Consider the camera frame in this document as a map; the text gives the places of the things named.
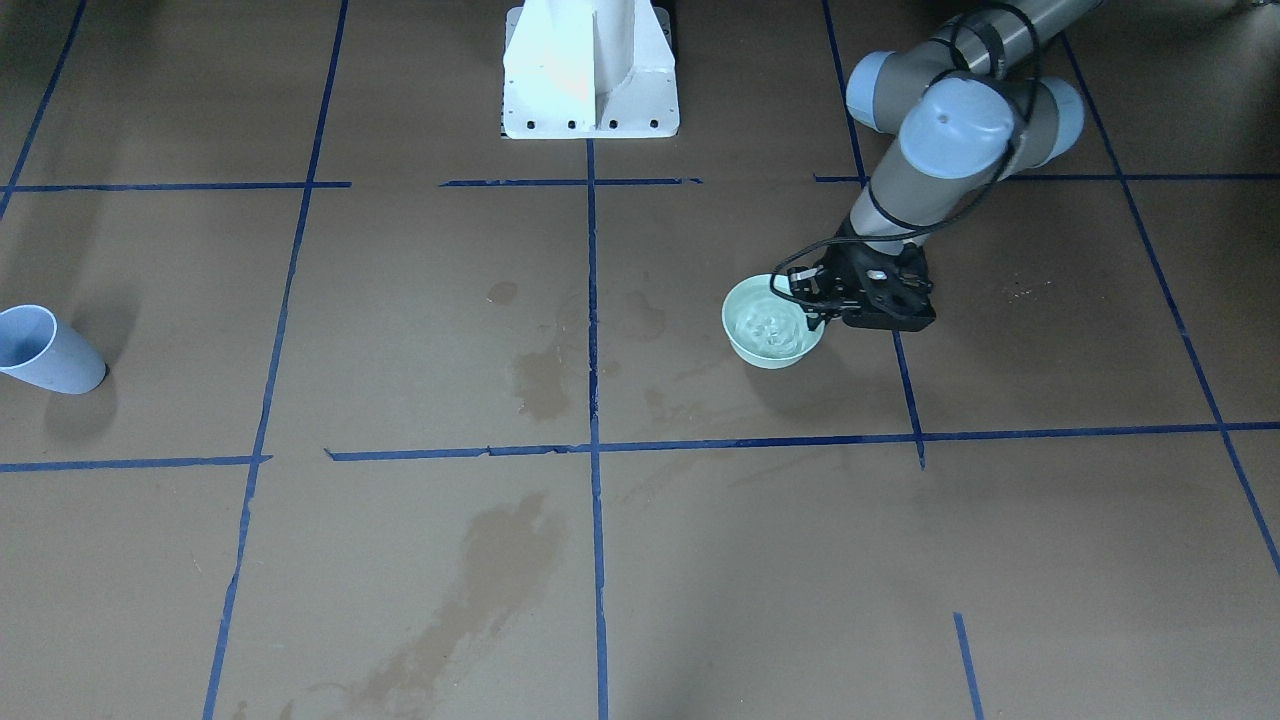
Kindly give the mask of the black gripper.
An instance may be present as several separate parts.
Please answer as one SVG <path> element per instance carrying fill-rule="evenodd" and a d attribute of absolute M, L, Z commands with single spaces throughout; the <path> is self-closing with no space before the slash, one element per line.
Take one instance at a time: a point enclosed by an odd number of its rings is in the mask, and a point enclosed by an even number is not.
<path fill-rule="evenodd" d="M 896 255 L 858 241 L 835 243 L 814 266 L 791 266 L 788 287 L 812 333 L 829 322 L 918 332 L 937 318 L 925 254 L 915 243 Z"/>

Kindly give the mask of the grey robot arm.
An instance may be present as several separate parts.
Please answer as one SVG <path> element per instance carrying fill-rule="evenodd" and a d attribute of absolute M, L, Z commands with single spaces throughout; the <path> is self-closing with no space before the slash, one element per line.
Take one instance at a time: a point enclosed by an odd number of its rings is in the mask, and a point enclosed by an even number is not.
<path fill-rule="evenodd" d="M 906 53 L 870 53 L 845 92 L 849 115 L 893 141 L 815 263 L 780 265 L 780 296 L 810 331 L 831 322 L 918 332 L 936 318 L 927 240 L 997 182 L 1061 156 L 1084 102 L 1043 74 L 1044 45 L 1093 1 L 986 1 Z"/>

